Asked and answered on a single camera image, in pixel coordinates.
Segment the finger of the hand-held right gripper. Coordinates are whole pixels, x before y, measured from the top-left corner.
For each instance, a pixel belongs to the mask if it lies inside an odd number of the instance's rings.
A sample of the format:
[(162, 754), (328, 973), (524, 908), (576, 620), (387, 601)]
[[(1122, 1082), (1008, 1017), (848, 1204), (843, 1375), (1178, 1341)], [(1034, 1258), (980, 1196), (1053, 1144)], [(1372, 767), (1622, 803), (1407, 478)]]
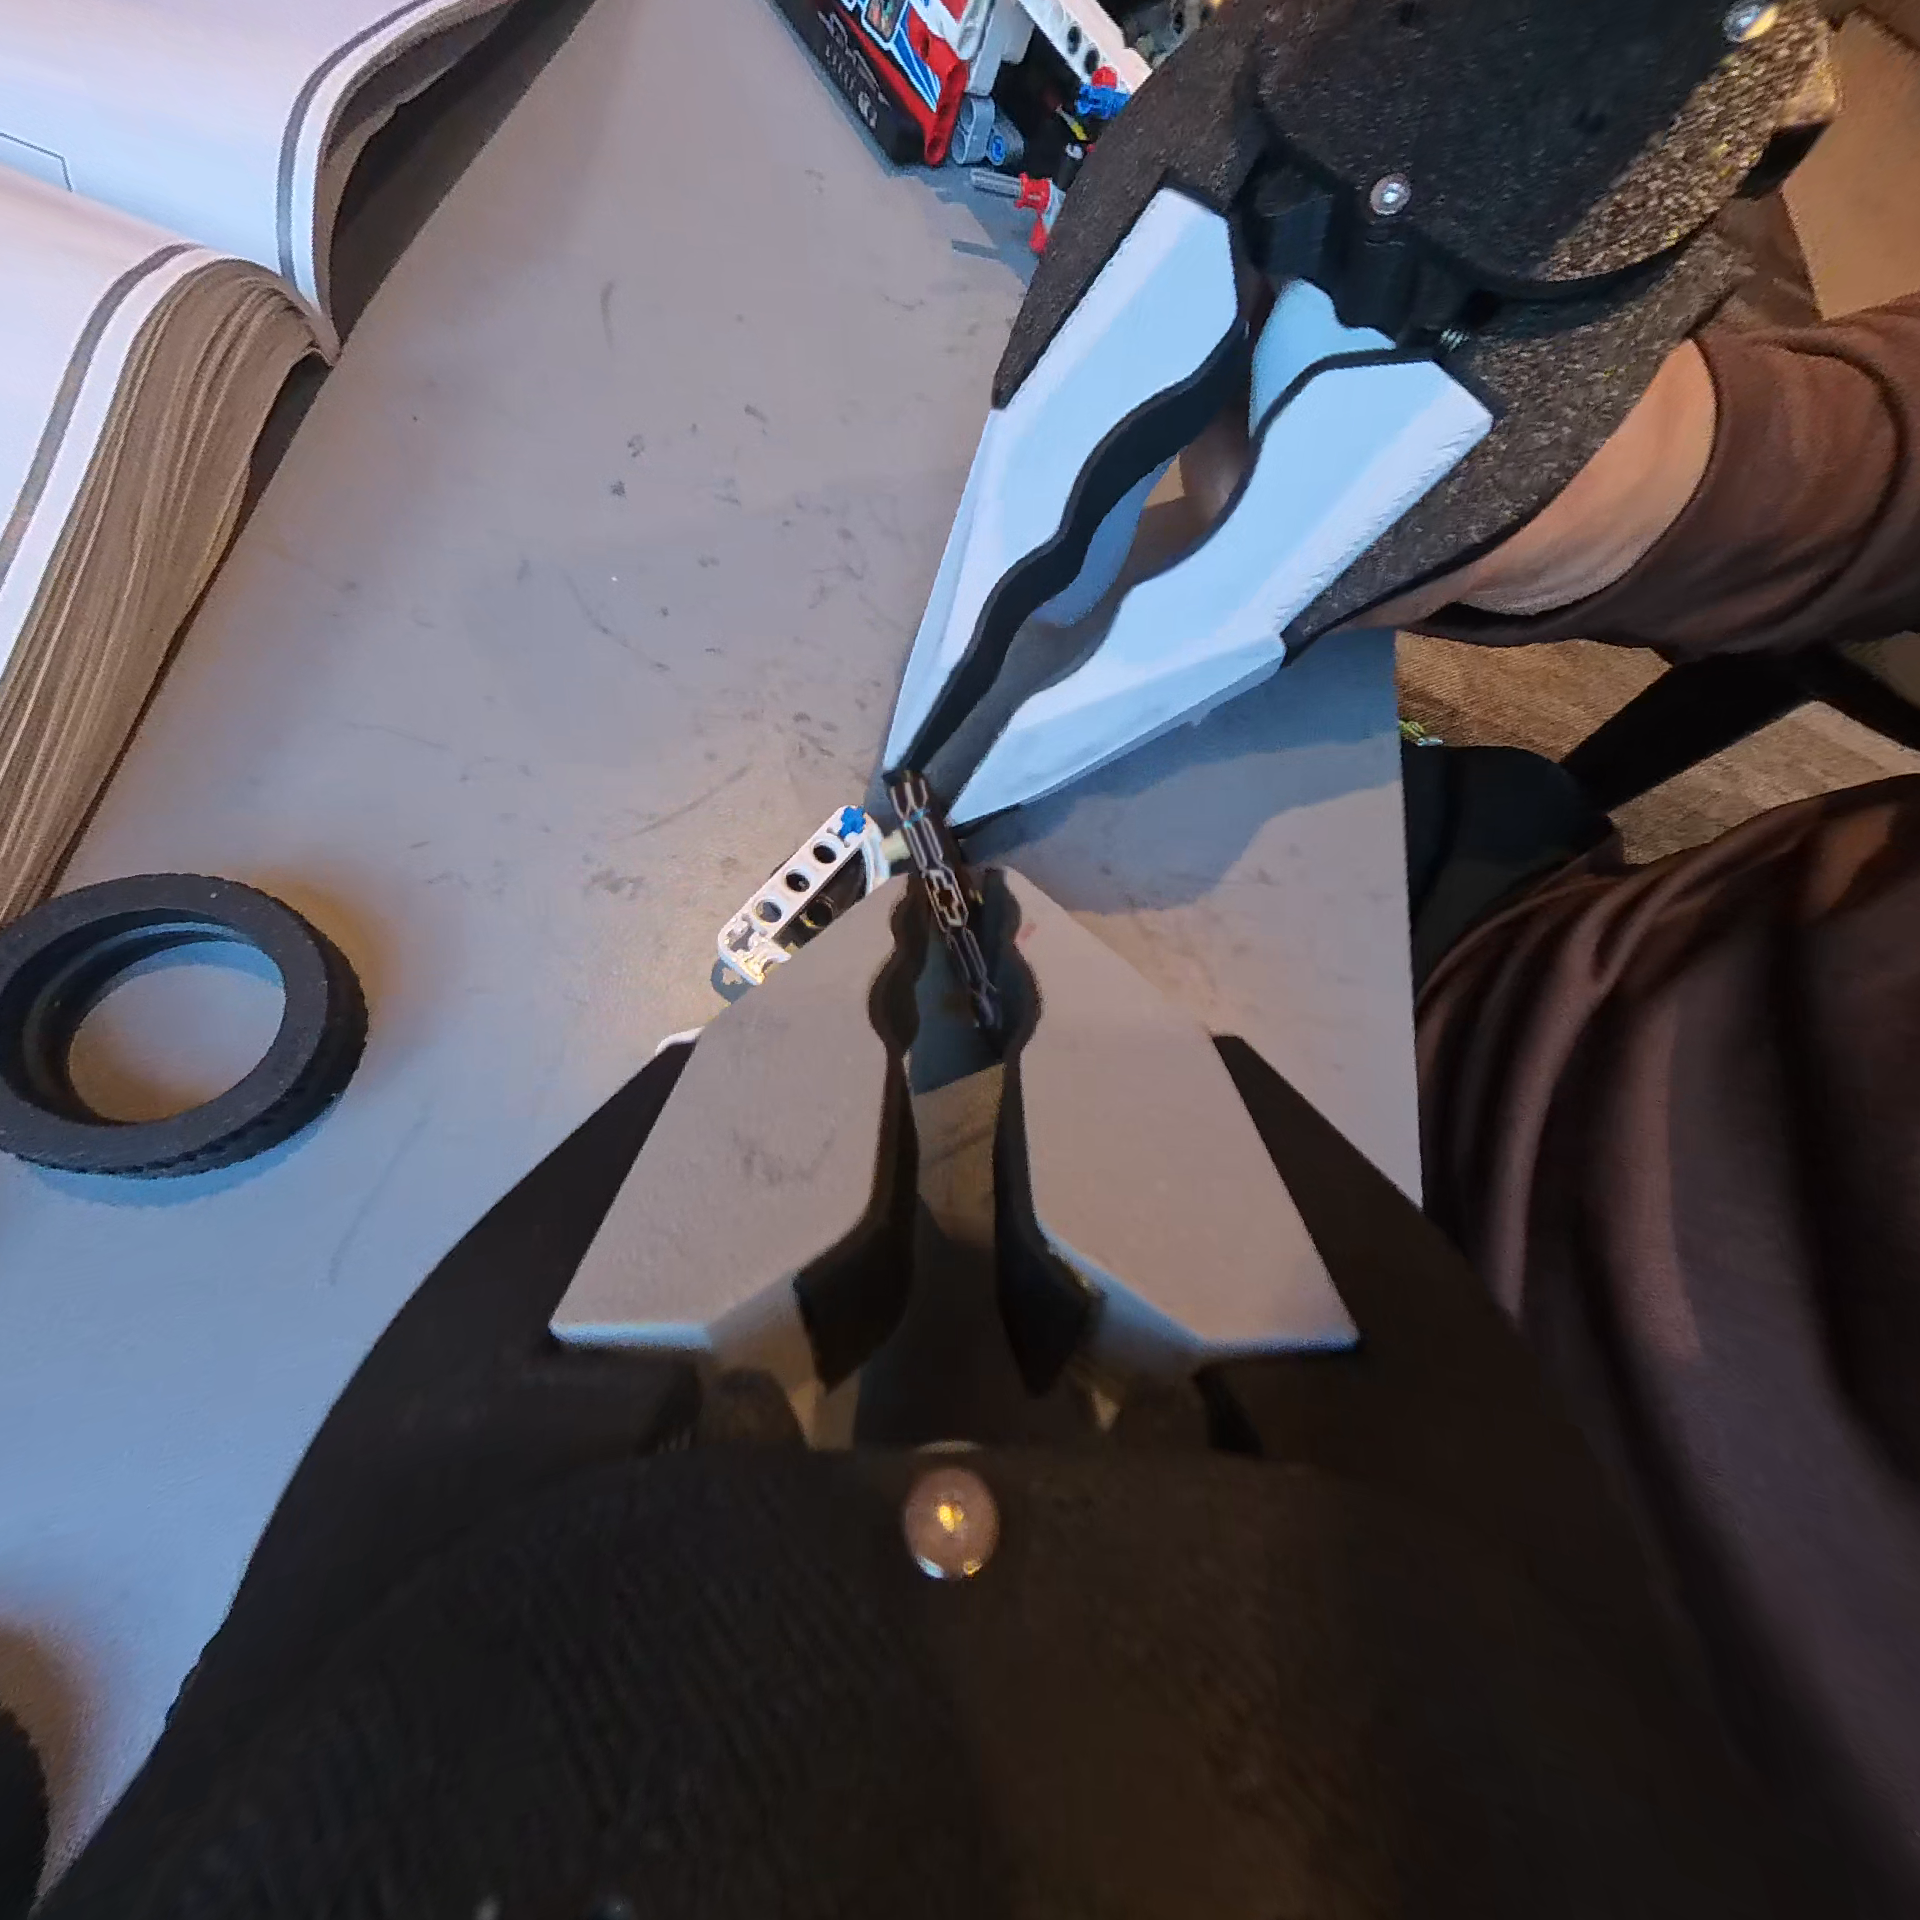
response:
[(1145, 571), (1098, 661), (997, 730), (951, 825), (1029, 812), (1263, 680), (1288, 661), (1288, 620), (1487, 438), (1487, 403), (1463, 381), (1381, 345), (1381, 325), (1340, 325), (1318, 288), (1277, 288), (1253, 337), (1227, 517)]
[(989, 411), (884, 775), (936, 775), (936, 751), (997, 700), (1021, 620), (1080, 590), (1122, 498), (1152, 492), (1222, 411), (1242, 345), (1227, 221), (1163, 182), (1034, 369)]

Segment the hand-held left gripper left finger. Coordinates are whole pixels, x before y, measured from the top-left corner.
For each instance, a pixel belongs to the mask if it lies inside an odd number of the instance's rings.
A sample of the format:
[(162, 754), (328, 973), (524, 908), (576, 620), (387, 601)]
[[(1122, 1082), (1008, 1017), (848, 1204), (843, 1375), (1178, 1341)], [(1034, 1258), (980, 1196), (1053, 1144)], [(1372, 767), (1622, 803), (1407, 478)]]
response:
[(544, 1330), (843, 1387), (914, 1258), (914, 889), (874, 884), (717, 1012)]

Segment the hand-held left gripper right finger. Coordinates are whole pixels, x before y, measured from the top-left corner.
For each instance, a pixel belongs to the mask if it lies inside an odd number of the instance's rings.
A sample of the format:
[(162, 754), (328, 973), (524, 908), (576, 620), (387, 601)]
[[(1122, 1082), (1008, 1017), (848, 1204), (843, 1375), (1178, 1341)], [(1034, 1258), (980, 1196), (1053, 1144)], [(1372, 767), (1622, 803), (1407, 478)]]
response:
[(1086, 1367), (1129, 1387), (1352, 1351), (1222, 1044), (1008, 871), (997, 985), (997, 1288), (1021, 1385)]

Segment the black patterned toy beam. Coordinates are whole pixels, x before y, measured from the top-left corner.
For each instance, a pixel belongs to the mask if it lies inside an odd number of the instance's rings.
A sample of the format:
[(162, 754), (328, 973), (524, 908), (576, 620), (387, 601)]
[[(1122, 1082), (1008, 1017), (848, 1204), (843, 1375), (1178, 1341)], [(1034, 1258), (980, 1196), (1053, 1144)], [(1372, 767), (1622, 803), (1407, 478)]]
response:
[(1002, 1044), (1002, 985), (997, 985), (997, 949), (980, 937), (989, 889), (980, 889), (980, 876), (961, 856), (961, 832), (951, 832), (936, 781), (908, 775), (908, 767), (884, 775), (884, 803), (897, 820), (897, 852), (908, 852), (908, 871), (929, 884), (929, 914), (936, 914), (936, 937), (951, 949), (951, 973), (971, 985), (971, 1017), (980, 1017), (989, 1044)]

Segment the person's right forearm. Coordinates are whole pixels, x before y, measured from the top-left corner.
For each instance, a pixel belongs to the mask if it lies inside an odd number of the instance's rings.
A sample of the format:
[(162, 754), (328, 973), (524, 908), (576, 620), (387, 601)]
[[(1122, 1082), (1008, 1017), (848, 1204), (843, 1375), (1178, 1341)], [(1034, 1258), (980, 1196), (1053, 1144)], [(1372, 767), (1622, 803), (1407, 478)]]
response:
[(1920, 294), (1700, 356), (1722, 443), (1631, 571), (1652, 646), (1784, 661), (1920, 632)]

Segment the grey desk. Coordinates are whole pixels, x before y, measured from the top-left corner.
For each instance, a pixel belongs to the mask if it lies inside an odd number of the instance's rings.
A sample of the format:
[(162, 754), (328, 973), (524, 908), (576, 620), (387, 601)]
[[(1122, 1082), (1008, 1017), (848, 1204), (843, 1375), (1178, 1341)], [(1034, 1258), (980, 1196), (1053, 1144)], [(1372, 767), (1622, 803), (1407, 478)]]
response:
[(368, 1053), (212, 1175), (0, 1162), (0, 1701), (48, 1882), (148, 1757), (353, 1367), (863, 803), (1029, 246), (764, 0), (524, 5), (60, 884), (243, 876)]

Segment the person's right hand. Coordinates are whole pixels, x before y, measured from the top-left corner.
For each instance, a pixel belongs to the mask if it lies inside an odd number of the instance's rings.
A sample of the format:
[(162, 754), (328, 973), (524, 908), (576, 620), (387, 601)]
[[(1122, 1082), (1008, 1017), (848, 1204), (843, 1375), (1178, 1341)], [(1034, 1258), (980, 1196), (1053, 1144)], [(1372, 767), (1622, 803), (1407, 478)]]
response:
[(1622, 581), (1669, 525), (1692, 502), (1722, 443), (1722, 381), (1682, 337), (1616, 438), (1487, 554), (1361, 608), (1348, 632), (1438, 632), (1445, 608), (1472, 616), (1561, 616)]

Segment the red toy car model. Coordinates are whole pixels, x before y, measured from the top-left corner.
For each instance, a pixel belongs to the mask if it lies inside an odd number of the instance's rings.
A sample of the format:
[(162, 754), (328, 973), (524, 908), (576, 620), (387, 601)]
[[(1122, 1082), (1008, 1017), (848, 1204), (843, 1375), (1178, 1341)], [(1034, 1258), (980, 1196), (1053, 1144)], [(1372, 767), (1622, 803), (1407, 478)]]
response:
[(773, 0), (818, 72), (897, 170), (1034, 170), (1080, 149), (1152, 72), (1152, 0)]

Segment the person's brown shirt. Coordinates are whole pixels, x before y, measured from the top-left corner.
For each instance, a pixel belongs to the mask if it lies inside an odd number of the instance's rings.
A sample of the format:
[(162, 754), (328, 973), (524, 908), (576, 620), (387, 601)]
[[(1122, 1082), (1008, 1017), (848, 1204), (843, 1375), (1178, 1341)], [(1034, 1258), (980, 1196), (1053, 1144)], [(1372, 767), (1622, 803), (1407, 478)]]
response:
[(1418, 1004), (1424, 1204), (1616, 1476), (1811, 1915), (1920, 1915), (1920, 781), (1575, 856)]

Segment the open instruction booklet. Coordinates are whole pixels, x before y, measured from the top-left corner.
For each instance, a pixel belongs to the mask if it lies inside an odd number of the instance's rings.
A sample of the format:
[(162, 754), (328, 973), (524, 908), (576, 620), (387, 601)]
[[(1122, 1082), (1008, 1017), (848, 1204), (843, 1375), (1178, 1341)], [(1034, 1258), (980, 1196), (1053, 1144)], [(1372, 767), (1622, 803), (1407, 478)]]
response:
[(253, 498), (358, 143), (506, 0), (0, 5), (0, 914), (121, 775)]

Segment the black chair frame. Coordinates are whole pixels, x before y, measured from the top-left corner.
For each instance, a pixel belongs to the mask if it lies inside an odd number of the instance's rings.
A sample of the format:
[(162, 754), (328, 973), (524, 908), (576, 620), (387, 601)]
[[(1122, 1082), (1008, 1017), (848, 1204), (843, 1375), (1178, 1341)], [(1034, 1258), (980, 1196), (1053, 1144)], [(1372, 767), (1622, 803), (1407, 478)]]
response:
[(1700, 661), (1669, 666), (1652, 687), (1631, 687), (1602, 730), (1586, 730), (1561, 767), (1589, 812), (1622, 812), (1682, 767), (1748, 744), (1764, 724), (1795, 708), (1840, 708), (1867, 724), (1894, 751), (1920, 751), (1920, 632), (1894, 643), (1823, 643), (1795, 661)]

